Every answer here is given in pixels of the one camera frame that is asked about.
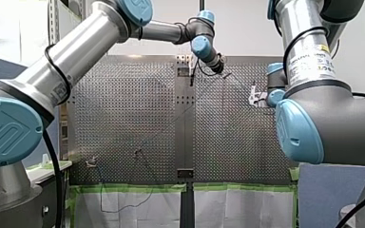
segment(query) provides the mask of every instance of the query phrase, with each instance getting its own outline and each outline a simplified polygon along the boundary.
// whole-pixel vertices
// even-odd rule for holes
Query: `pegboard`
[[[275,110],[250,106],[251,85],[266,91],[267,66],[280,58],[230,57],[225,79],[199,75],[194,141],[194,181],[290,183],[280,151]]]
[[[175,182],[174,62],[106,56],[73,89],[72,183]]]
[[[71,183],[175,183],[178,168],[193,168],[193,181],[290,183],[296,164],[279,149],[274,110],[248,104],[250,86],[266,91],[267,65],[279,60],[229,57],[225,79],[197,70],[184,88],[176,56],[105,56],[69,103]],[[190,90],[195,106],[184,111]],[[87,168],[93,157],[98,168]]]

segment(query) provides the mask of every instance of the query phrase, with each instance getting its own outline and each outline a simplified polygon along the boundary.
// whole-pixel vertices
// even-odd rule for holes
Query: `robotic arm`
[[[336,78],[330,53],[363,2],[270,3],[269,17],[281,28],[285,54],[282,64],[269,67],[267,101],[277,107],[280,147],[294,161],[365,166],[365,99],[354,97],[365,95]],[[356,221],[356,227],[365,227],[365,207]]]
[[[150,0],[93,3],[93,13],[44,57],[13,80],[0,80],[0,227],[42,227],[41,188],[31,186],[21,160],[40,142],[54,107],[116,43],[128,38],[191,43],[214,72],[224,62],[213,48],[214,15],[203,10],[187,24],[151,21]]]

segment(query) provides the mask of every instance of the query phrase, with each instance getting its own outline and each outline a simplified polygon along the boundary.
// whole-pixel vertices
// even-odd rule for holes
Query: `metal rod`
[[[200,11],[205,10],[205,0],[200,0]]]
[[[182,30],[179,26],[159,21],[151,21],[145,27],[137,28],[131,32],[132,38],[172,43],[178,42],[181,36]]]

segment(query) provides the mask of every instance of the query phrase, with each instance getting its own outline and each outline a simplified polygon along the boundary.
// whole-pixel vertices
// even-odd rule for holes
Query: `label sticker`
[[[308,50],[290,60],[288,73],[291,76],[291,84],[295,84],[297,80],[335,78],[336,73],[329,51],[321,50],[321,47],[317,48]]]

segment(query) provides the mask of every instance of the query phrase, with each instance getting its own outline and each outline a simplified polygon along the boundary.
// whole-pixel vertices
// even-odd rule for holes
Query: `blue joint cap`
[[[266,102],[271,107],[276,107],[278,102],[280,102],[283,99],[285,91],[282,89],[275,89],[271,93],[269,93],[268,98]]]
[[[297,102],[285,99],[276,109],[277,132],[280,148],[296,162],[320,164],[324,160],[324,148],[318,130]]]
[[[125,15],[137,26],[147,25],[153,17],[150,0],[118,0]]]
[[[268,20],[274,20],[274,9],[275,9],[275,6],[274,6],[274,2],[275,0],[269,0],[269,4],[268,4]]]
[[[200,35],[192,40],[191,50],[198,58],[204,59],[212,52],[212,45],[210,44],[208,38]]]
[[[270,64],[268,65],[268,73],[267,75],[271,75],[275,72],[277,72],[278,70],[283,69],[283,63],[274,63],[274,64]]]
[[[0,166],[27,157],[43,134],[40,115],[20,101],[0,98]]]
[[[202,10],[200,13],[198,13],[198,17],[201,17],[203,19],[206,19],[212,23],[215,23],[215,14],[213,14],[210,10]]]

